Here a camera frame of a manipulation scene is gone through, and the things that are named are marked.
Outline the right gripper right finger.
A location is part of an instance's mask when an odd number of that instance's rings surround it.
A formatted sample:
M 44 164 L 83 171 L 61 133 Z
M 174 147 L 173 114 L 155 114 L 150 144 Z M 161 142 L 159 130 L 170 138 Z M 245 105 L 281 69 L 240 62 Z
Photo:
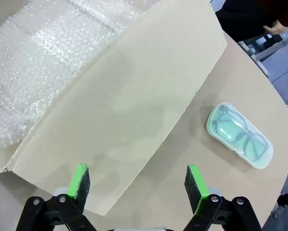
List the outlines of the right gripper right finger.
M 196 165 L 188 165 L 184 183 L 193 217 L 186 231 L 207 231 L 220 225 L 225 231 L 260 231 L 262 228 L 251 206 L 243 196 L 231 201 L 210 193 Z

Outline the person's left hand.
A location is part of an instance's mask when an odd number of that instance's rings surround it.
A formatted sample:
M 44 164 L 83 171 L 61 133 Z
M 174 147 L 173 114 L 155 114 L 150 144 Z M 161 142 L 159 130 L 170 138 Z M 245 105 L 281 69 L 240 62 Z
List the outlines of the person's left hand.
M 264 30 L 271 35 L 278 35 L 287 31 L 288 27 L 283 26 L 278 20 L 274 21 L 271 27 L 263 26 Z

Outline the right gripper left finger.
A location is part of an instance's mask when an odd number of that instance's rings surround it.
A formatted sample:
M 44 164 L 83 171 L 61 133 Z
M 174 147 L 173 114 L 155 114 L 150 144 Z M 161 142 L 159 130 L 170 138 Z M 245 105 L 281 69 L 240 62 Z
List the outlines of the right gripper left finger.
M 89 170 L 79 164 L 65 193 L 45 201 L 38 196 L 27 199 L 19 218 L 17 231 L 52 231 L 64 225 L 69 231 L 94 231 L 83 214 L 90 189 Z

